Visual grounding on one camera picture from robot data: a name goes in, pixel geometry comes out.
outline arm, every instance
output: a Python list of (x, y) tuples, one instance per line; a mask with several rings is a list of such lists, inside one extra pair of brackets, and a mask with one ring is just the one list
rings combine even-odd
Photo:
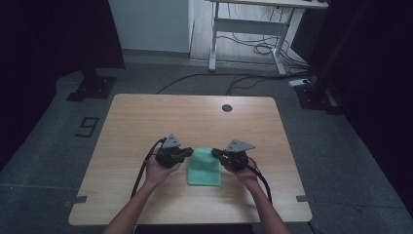
[(112, 219), (103, 233), (131, 234), (149, 196), (171, 173), (178, 170), (179, 166), (180, 164), (176, 164), (171, 169), (166, 169), (158, 164), (155, 157), (151, 157), (146, 165), (146, 179), (143, 185)]
[[(255, 168), (251, 160), (248, 164)], [(257, 176), (249, 169), (243, 169), (235, 173), (237, 179), (242, 183), (246, 189), (251, 193), (254, 199), (255, 206), (258, 211), (259, 218), (266, 234), (289, 234), (288, 228), (280, 218), (273, 205), (268, 200), (264, 191), (258, 183)]]

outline wooden table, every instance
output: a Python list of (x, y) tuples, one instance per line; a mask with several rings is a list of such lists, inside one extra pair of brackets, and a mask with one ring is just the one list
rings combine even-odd
[[(224, 104), (233, 110), (223, 111)], [(312, 218), (308, 203), (297, 202), (305, 193), (272, 98), (117, 95), (78, 193), (87, 202), (74, 204), (69, 222), (109, 223), (129, 200), (151, 146), (170, 133), (182, 147), (224, 149), (233, 138), (255, 144), (247, 154), (268, 180), (282, 219)], [(155, 191), (138, 223), (259, 221), (252, 198), (232, 174), (222, 169), (222, 187), (188, 186), (187, 162)]]
[[(273, 50), (272, 55), (276, 62), (277, 69), (280, 75), (285, 75), (285, 68), (283, 66), (283, 59), (281, 56), (282, 44), (285, 40), (286, 33), (288, 32), (289, 25), (291, 23), (294, 10), (301, 9), (326, 9), (328, 4), (319, 2), (317, 0), (304, 1), (304, 0), (207, 0), (212, 3), (216, 3), (215, 13), (213, 18), (212, 29), (212, 44), (209, 52), (209, 71), (215, 70), (216, 64), (216, 34), (218, 31), (222, 32), (238, 32), (248, 34), (260, 34), (279, 36), (280, 40), (277, 43), (276, 48)], [(287, 7), (290, 8), (286, 21), (284, 22), (272, 22), (272, 21), (256, 21), (256, 20), (244, 20), (244, 19), (221, 19), (218, 15), (219, 3), (234, 3), (234, 4), (247, 4), (247, 5), (263, 5), (274, 7)]]

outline gray carpet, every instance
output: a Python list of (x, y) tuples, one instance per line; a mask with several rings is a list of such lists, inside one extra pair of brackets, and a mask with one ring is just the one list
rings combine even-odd
[[(108, 100), (65, 101), (80, 73), (62, 77), (57, 95), (29, 138), (0, 173), (0, 233), (100, 233), (102, 226), (71, 226), (71, 207), (82, 183), (101, 127), (116, 94), (155, 94), (177, 78), (207, 73), (203, 66), (127, 63), (126, 70), (101, 69), (116, 76)], [(219, 68), (219, 73), (271, 71)], [(163, 91), (174, 95), (225, 95), (234, 76), (194, 77)], [(286, 80), (265, 81), (234, 96), (276, 100), (298, 171), (312, 198), (317, 233), (412, 233), (413, 220), (368, 149), (343, 116), (301, 109)], [(250, 86), (255, 81), (242, 83)], [(84, 117), (98, 117), (90, 138), (77, 137)], [(289, 223), (292, 233), (313, 233), (307, 223)], [(255, 225), (257, 233), (260, 226)]]

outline forearm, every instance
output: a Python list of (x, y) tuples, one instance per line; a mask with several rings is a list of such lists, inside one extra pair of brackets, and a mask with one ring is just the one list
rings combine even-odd
[(286, 234), (289, 233), (285, 223), (280, 218), (273, 205), (268, 200), (258, 182), (253, 183), (248, 188), (254, 199), (261, 224), (265, 234)]
[(148, 198), (155, 188), (156, 186), (154, 185), (144, 183), (121, 211), (113, 218), (103, 233), (131, 234), (137, 219), (142, 213)]

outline white desk frame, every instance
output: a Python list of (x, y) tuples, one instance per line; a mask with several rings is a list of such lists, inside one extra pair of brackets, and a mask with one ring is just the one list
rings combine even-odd
[[(314, 0), (314, 2), (307, 2), (304, 0), (209, 0), (210, 2), (216, 3), (214, 19), (213, 19), (213, 30), (212, 30), (212, 45), (210, 46), (209, 53), (209, 71), (215, 71), (216, 68), (216, 34), (218, 31), (221, 32), (237, 32), (237, 33), (248, 33), (248, 34), (261, 34), (261, 35), (271, 35), (280, 36), (280, 40), (277, 43), (276, 48), (273, 50), (273, 58), (276, 62), (277, 69), (280, 75), (285, 75), (285, 68), (282, 64), (282, 44), (285, 40), (286, 33), (288, 32), (292, 16), (294, 14), (295, 8), (319, 8), (325, 9), (328, 7), (327, 3), (319, 3)], [(249, 5), (265, 5), (265, 6), (279, 6), (279, 7), (289, 7), (290, 11), (285, 22), (268, 22), (268, 21), (256, 21), (256, 20), (244, 20), (244, 19), (220, 19), (219, 18), (219, 3), (236, 3), (236, 4), (249, 4)]]

